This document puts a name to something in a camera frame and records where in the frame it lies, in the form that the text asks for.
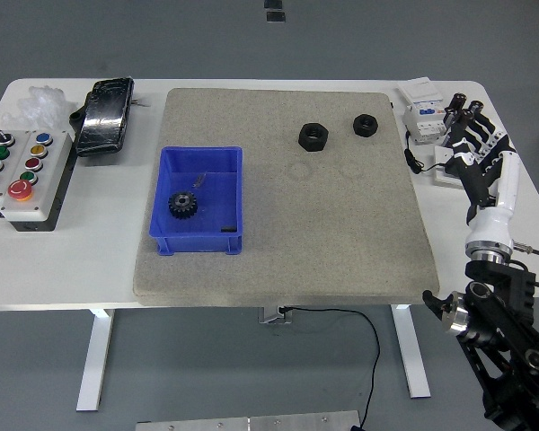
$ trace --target red button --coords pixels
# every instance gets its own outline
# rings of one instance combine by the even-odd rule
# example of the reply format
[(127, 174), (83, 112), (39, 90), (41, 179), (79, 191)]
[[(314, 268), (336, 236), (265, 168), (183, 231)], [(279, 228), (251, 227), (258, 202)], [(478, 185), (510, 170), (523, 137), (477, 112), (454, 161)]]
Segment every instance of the red button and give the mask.
[(42, 168), (42, 160), (37, 157), (32, 157), (24, 163), (24, 166), (28, 171), (37, 172)]
[(26, 200), (32, 195), (32, 185), (28, 180), (16, 180), (8, 187), (8, 194), (16, 200)]

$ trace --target plastic bag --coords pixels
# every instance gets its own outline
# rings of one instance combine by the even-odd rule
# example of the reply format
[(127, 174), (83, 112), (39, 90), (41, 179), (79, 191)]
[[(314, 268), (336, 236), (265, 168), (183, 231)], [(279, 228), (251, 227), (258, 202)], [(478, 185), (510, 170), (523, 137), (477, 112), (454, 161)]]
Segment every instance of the plastic bag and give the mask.
[(18, 100), (20, 115), (14, 116), (6, 112), (2, 116), (4, 128), (11, 130), (68, 129), (68, 116), (77, 109), (76, 103), (67, 101), (64, 92), (59, 88), (30, 87), (28, 91), (31, 96), (29, 99)]

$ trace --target emergency stop button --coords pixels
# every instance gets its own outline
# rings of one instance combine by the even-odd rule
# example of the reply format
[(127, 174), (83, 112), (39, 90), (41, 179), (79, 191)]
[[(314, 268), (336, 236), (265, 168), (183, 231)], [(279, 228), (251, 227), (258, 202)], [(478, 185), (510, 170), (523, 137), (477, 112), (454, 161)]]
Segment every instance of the emergency stop button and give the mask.
[(16, 200), (28, 200), (32, 196), (32, 185), (28, 180), (16, 180), (8, 186), (8, 195)]

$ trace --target metal plate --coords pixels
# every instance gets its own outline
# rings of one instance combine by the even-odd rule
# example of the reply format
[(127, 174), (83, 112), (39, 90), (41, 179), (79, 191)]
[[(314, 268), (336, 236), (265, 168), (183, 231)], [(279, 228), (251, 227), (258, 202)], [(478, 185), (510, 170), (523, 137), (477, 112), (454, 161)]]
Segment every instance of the metal plate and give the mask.
[(136, 431), (348, 431), (359, 424), (355, 411), (219, 418), (136, 424)]
[(267, 11), (266, 19), (268, 20), (268, 22), (285, 22), (286, 13), (280, 11)]
[(355, 410), (250, 419), (251, 431), (349, 431), (354, 425), (359, 425)]
[(136, 431), (248, 431), (248, 418), (199, 419), (136, 424)]
[(263, 7), (266, 9), (278, 9), (281, 10), (284, 8), (284, 3), (282, 0), (264, 0)]

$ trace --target gray floor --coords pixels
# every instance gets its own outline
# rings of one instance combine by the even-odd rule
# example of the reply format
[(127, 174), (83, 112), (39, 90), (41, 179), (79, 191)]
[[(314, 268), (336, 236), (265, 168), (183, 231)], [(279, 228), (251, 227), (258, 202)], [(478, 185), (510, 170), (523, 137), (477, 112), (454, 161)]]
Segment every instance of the gray floor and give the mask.
[[(539, 190), (539, 0), (284, 6), (286, 23), (266, 23), (262, 0), (0, 1), (0, 97), (14, 79), (49, 76), (474, 80)], [(426, 400), (409, 399), (389, 307), (360, 310), (383, 350), (367, 430), (497, 429), (482, 418), (479, 385), (455, 340), (428, 310), (412, 307), (433, 394)], [(355, 317), (295, 318), (267, 328), (253, 309), (119, 311), (100, 411), (76, 413), (92, 315), (0, 312), (0, 430), (363, 413), (370, 329)]]

